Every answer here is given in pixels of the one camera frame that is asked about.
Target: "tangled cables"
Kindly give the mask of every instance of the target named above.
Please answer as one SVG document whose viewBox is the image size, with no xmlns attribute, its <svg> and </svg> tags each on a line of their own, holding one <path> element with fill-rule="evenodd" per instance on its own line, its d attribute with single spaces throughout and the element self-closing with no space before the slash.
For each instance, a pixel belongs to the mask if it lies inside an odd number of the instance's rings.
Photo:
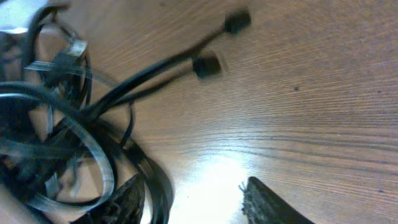
<svg viewBox="0 0 398 224">
<path fill-rule="evenodd" d="M 199 78 L 221 70 L 215 56 L 200 53 L 212 40 L 227 32 L 237 34 L 251 23 L 247 10 L 227 16 L 223 26 L 193 47 L 161 60 L 117 84 L 101 75 L 92 75 L 86 42 L 59 18 L 68 4 L 49 4 L 32 19 L 22 49 L 21 81 L 0 82 L 0 181 L 21 202 L 42 212 L 91 213 L 115 196 L 118 183 L 116 159 L 126 156 L 148 186 L 152 198 L 151 223 L 167 223 L 174 193 L 162 168 L 147 157 L 131 137 L 134 114 L 131 105 L 141 96 L 129 93 L 162 72 L 191 60 Z M 52 62 L 36 61 L 36 40 L 40 31 L 56 25 L 69 41 Z M 40 84 L 28 82 L 26 70 L 37 70 Z M 104 97 L 91 102 L 92 81 L 111 88 Z M 47 135 L 40 139 L 29 112 L 47 106 Z M 121 131 L 101 115 L 125 106 L 129 125 Z M 56 112 L 63 116 L 55 122 Z M 85 202 L 58 202 L 58 178 L 73 170 L 73 183 L 80 160 L 93 159 L 101 172 L 103 187 L 99 197 Z"/>
</svg>

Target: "black cable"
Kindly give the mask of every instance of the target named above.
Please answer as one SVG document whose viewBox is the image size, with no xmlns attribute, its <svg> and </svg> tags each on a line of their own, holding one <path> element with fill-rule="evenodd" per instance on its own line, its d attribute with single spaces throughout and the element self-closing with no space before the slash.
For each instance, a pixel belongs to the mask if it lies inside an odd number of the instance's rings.
<svg viewBox="0 0 398 224">
<path fill-rule="evenodd" d="M 50 14 L 55 16 L 57 11 L 67 8 L 68 4 L 51 4 L 39 9 L 35 14 L 29 26 L 26 44 L 24 49 L 22 49 L 21 75 L 23 80 L 25 79 L 24 68 L 35 62 L 35 42 L 44 26 L 55 24 L 70 42 L 75 41 L 78 37 L 78 34 L 73 29 L 59 21 L 57 22 L 54 19 L 55 17 L 50 22 L 44 21 Z M 135 100 L 160 90 L 176 78 L 171 78 L 159 85 L 137 93 L 127 94 L 135 87 L 187 60 L 193 60 L 193 69 L 200 78 L 217 72 L 221 69 L 217 59 L 214 57 L 200 57 L 200 52 L 224 32 L 236 34 L 250 22 L 247 11 L 239 11 L 227 17 L 222 28 L 208 35 L 193 47 L 155 63 L 124 80 L 92 105 L 90 100 L 93 76 L 88 52 L 86 52 L 84 57 L 84 78 L 70 74 L 68 70 L 62 70 L 60 64 L 64 62 L 67 62 L 69 67 L 74 67 L 75 65 L 73 64 L 74 58 L 69 57 L 65 52 L 60 52 L 60 54 L 64 54 L 65 58 L 58 60 L 59 58 L 56 57 L 54 59 L 55 70 L 43 74 L 42 86 L 33 86 L 21 82 L 0 83 L 0 100 L 4 98 L 24 99 L 25 102 L 29 100 L 29 107 L 24 108 L 24 113 L 36 106 L 47 104 L 65 115 L 61 122 L 51 128 L 52 132 L 41 144 L 37 141 L 18 142 L 18 140 L 9 139 L 9 136 L 0 137 L 1 142 L 13 148 L 13 150 L 7 151 L 4 147 L 0 147 L 0 154 L 3 152 L 5 154 L 8 153 L 8 156 L 14 156 L 17 151 L 22 152 L 25 150 L 23 153 L 27 161 L 29 159 L 40 159 L 37 163 L 41 166 L 36 173 L 36 177 L 31 178 L 29 183 L 26 182 L 27 185 L 24 185 L 21 180 L 13 176 L 13 172 L 17 172 L 17 170 L 10 170 L 3 162 L 0 162 L 0 179 L 21 201 L 27 202 L 41 211 L 52 212 L 55 209 L 87 211 L 107 200 L 113 193 L 117 184 L 117 167 L 114 159 L 124 154 L 140 175 L 143 176 L 152 195 L 153 214 L 151 223 L 166 224 L 169 220 L 169 212 L 174 200 L 172 185 L 162 168 L 151 158 L 147 157 L 144 151 L 131 138 L 134 127 L 132 104 Z M 56 88 L 61 82 L 64 82 L 64 87 L 67 90 L 71 90 L 71 94 L 66 92 L 57 96 L 54 95 L 53 91 L 46 89 Z M 100 118 L 102 114 L 111 108 L 121 105 L 128 107 L 129 125 L 125 132 L 120 131 Z M 77 156 L 82 156 L 87 149 L 96 159 L 103 175 L 104 190 L 102 196 L 87 202 L 60 203 L 50 200 L 39 193 L 44 182 L 53 176 L 54 173 L 60 172 L 62 174 L 67 169 L 67 160 L 72 158 L 72 156 L 76 156 L 76 154 Z M 7 159 L 8 156 L 2 156 L 2 159 Z"/>
</svg>

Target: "black connector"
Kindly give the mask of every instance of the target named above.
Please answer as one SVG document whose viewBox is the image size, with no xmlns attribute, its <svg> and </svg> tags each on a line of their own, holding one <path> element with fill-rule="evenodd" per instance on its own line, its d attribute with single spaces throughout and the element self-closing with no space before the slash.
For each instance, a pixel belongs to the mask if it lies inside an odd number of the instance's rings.
<svg viewBox="0 0 398 224">
<path fill-rule="evenodd" d="M 193 61 L 193 70 L 199 78 L 208 78 L 220 73 L 220 61 L 215 55 L 196 58 Z"/>
<path fill-rule="evenodd" d="M 236 35 L 247 26 L 250 26 L 250 24 L 251 17 L 249 10 L 241 9 L 240 11 L 227 15 L 224 26 L 226 32 Z"/>
</svg>

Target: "black plastic piece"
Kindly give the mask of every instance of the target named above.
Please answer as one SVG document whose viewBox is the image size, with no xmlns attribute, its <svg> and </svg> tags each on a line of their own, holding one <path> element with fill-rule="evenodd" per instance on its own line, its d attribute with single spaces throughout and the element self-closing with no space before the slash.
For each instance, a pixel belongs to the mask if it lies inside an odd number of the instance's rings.
<svg viewBox="0 0 398 224">
<path fill-rule="evenodd" d="M 193 61 L 193 70 L 199 78 L 209 78 L 220 73 L 220 61 L 214 55 L 196 58 Z"/>
<path fill-rule="evenodd" d="M 250 224 L 313 224 L 256 177 L 249 177 L 243 213 Z"/>
<path fill-rule="evenodd" d="M 47 88 L 59 85 L 62 80 L 70 81 L 73 75 L 66 75 L 66 68 L 80 65 L 80 58 L 66 54 L 64 51 L 59 52 L 52 60 L 55 68 L 48 72 L 45 76 L 44 86 Z"/>
<path fill-rule="evenodd" d="M 238 34 L 241 30 L 250 26 L 251 17 L 248 9 L 242 9 L 240 11 L 236 11 L 228 16 L 225 19 L 225 31 L 230 34 Z"/>
<path fill-rule="evenodd" d="M 136 174 L 126 181 L 112 197 L 70 224 L 132 223 L 139 224 L 145 200 L 144 179 Z"/>
</svg>

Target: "table surface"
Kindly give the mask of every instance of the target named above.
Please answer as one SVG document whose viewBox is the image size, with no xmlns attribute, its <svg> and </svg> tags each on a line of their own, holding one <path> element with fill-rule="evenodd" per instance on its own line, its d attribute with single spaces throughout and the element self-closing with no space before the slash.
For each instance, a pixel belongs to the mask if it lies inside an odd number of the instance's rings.
<svg viewBox="0 0 398 224">
<path fill-rule="evenodd" d="M 175 188 L 170 223 L 247 222 L 252 175 L 315 223 L 398 222 L 395 1 L 87 0 L 62 17 L 121 81 L 241 6 L 252 26 L 206 49 L 221 77 L 181 75 L 134 105 L 134 135 Z"/>
</svg>

